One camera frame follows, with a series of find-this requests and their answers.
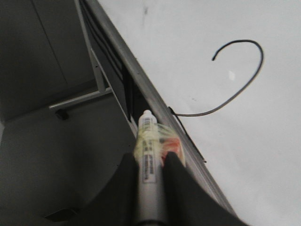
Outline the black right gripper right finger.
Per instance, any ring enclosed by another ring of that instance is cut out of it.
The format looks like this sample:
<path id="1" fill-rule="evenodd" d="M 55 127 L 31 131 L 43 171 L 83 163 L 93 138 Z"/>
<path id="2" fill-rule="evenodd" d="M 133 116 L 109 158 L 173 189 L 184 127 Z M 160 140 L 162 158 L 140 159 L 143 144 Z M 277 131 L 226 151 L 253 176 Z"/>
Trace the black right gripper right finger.
<path id="1" fill-rule="evenodd" d="M 193 179 L 178 156 L 169 152 L 163 167 L 168 218 L 172 226 L 244 226 Z"/>

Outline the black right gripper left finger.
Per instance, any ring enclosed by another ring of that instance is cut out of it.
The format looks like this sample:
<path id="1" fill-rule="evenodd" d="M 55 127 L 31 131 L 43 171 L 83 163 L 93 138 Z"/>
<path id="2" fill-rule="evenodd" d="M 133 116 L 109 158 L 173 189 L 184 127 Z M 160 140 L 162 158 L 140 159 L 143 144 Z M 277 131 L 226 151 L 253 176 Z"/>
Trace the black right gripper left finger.
<path id="1" fill-rule="evenodd" d="M 84 210 L 74 218 L 76 226 L 129 226 L 132 223 L 138 166 L 133 154 L 122 157 L 116 172 Z"/>

